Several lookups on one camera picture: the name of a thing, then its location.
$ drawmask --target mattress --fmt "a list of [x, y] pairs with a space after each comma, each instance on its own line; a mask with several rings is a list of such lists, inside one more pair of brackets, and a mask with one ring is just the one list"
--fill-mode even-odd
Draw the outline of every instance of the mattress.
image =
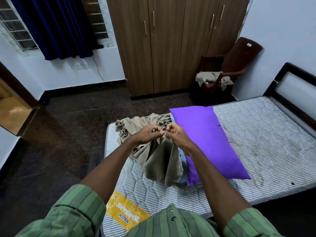
[[[269, 98], [214, 106], [220, 124], [250, 180], [234, 179], [236, 189], [251, 204], [301, 192], [316, 186], [316, 140]], [[115, 123], [108, 126], [106, 158], [118, 146]], [[187, 186], [149, 180], [138, 164], [128, 158], [115, 189], [150, 215], [173, 203], [178, 208], [211, 217], [201, 184]], [[124, 236], [126, 231], [105, 215], [103, 236]]]

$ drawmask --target window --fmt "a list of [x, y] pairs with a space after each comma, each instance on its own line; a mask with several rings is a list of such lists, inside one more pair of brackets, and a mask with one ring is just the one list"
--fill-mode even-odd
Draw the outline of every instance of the window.
[[109, 38], [98, 0], [81, 0], [97, 39]]
[[[98, 40], [109, 38], [98, 0], [81, 0]], [[0, 32], [22, 51], [38, 49], [10, 0], [0, 0]]]
[[13, 40], [22, 51], [38, 49], [24, 23], [17, 17], [8, 1], [0, 0], [0, 22], [3, 27], [0, 28], [0, 32], [4, 35], [9, 34], [10, 40]]

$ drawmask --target green striped shirt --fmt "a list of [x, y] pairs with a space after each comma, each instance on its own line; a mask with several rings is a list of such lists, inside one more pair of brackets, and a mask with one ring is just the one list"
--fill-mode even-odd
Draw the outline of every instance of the green striped shirt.
[[[101, 226], [105, 215], [105, 203], [89, 187], [72, 186], [53, 205], [43, 220], [26, 226], [17, 236], [91, 236]], [[215, 222], [171, 204], [152, 215], [128, 233], [128, 237], [219, 237]], [[273, 225], [256, 209], [249, 208], [235, 215], [224, 229], [223, 236], [281, 236]]]

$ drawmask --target dark granite floor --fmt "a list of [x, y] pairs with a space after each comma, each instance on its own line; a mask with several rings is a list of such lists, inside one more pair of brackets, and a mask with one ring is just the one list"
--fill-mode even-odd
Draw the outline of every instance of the dark granite floor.
[[[131, 101], [125, 85], [52, 98], [31, 121], [25, 143], [0, 186], [1, 236], [13, 236], [44, 218], [69, 187], [101, 162], [105, 123], [197, 104], [189, 93]], [[309, 236], [316, 233], [314, 197], [311, 190], [257, 208], [283, 235]]]

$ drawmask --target hand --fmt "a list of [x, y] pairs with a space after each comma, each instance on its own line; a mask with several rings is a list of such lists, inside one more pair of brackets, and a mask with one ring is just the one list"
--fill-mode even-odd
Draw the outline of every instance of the hand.
[[164, 131], [160, 126], [157, 125], [147, 125], [142, 128], [140, 131], [136, 132], [134, 135], [131, 135], [130, 138], [135, 142], [137, 146], [142, 144], [147, 144], [154, 139], [162, 137], [164, 135]]
[[189, 155], [189, 151], [195, 147], [196, 144], [188, 137], [181, 126], [172, 122], [167, 125], [165, 131], [166, 137], [173, 140], [173, 142], [183, 150], [184, 154]]

